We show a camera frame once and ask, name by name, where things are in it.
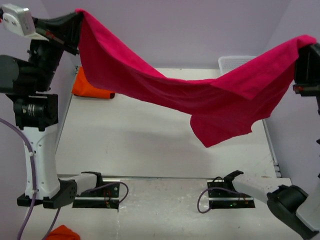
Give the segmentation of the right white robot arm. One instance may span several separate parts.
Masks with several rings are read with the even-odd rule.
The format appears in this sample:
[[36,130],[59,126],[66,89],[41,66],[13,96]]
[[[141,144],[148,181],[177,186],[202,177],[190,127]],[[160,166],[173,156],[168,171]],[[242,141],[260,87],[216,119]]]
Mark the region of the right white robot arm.
[[[320,98],[320,45],[303,47],[295,62],[293,91],[302,97]],[[224,177],[227,196],[246,194],[265,203],[270,212],[304,240],[320,233],[320,187],[307,194],[296,185],[276,186],[270,178],[249,176],[236,170]]]

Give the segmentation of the pink t shirt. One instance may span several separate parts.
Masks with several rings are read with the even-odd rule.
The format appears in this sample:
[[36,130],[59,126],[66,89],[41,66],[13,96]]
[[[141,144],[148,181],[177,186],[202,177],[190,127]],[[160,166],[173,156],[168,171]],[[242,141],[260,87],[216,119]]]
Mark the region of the pink t shirt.
[[190,115],[190,127],[207,148],[249,134],[271,116],[294,79],[299,51],[316,43],[294,37],[218,77],[177,79],[161,74],[84,9],[79,56],[94,88]]

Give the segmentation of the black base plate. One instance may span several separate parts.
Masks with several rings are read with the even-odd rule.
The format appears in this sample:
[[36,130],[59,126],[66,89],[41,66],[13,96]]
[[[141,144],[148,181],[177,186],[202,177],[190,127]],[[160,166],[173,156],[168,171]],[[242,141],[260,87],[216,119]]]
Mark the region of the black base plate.
[[231,193],[221,189],[208,191],[209,206],[213,209],[254,209],[255,202],[249,195]]
[[74,209],[119,209],[120,184],[114,184],[95,191],[84,192],[72,204]]

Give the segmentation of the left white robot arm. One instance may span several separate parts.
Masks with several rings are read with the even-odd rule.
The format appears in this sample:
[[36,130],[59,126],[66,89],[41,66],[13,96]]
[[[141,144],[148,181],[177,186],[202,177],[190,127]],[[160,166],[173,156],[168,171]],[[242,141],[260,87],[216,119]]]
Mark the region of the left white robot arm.
[[0,18],[9,31],[31,40],[27,60],[0,57],[0,91],[13,103],[13,130],[23,139],[25,149],[26,188],[17,204],[58,209],[83,193],[101,195],[104,184],[99,172],[85,171],[63,180],[57,175],[55,159],[59,97],[49,90],[63,53],[79,53],[83,14],[40,19],[28,9],[5,5]]

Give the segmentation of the folded orange t shirt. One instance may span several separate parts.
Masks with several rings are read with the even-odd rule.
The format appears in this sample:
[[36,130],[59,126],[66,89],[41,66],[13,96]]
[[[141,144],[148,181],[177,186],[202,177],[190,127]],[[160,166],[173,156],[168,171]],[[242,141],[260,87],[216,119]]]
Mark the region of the folded orange t shirt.
[[115,92],[99,89],[92,86],[84,73],[83,67],[78,66],[76,69],[75,82],[72,87],[71,93],[78,97],[97,98],[97,99],[113,99],[116,95]]

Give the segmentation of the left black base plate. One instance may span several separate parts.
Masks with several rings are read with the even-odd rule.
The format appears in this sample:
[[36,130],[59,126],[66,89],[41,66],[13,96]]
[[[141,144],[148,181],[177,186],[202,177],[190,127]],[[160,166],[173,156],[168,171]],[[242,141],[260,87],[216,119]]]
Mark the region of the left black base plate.
[[120,184],[114,184],[95,191],[84,192],[72,204],[74,209],[119,209]]

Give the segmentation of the orange cloth at bottom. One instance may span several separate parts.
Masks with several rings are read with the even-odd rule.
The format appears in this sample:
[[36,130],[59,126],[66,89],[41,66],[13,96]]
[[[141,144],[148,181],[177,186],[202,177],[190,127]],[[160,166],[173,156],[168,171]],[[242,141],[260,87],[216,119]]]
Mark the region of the orange cloth at bottom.
[[56,229],[52,230],[46,238],[47,240],[80,240],[81,237],[66,227],[65,225],[61,225]]

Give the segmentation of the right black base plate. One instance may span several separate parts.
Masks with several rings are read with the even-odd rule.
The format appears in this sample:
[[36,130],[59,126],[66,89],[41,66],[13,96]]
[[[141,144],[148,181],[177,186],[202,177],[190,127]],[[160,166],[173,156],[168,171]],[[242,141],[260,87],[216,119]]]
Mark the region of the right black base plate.
[[209,206],[213,209],[254,209],[255,202],[249,195],[231,193],[221,189],[208,191]]

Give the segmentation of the white plastic basket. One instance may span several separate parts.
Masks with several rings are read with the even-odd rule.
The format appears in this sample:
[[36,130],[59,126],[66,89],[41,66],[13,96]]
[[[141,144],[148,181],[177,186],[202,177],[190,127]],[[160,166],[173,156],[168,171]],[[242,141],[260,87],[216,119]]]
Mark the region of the white plastic basket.
[[230,55],[218,58],[218,66],[221,75],[224,75],[253,60],[256,56],[251,55]]

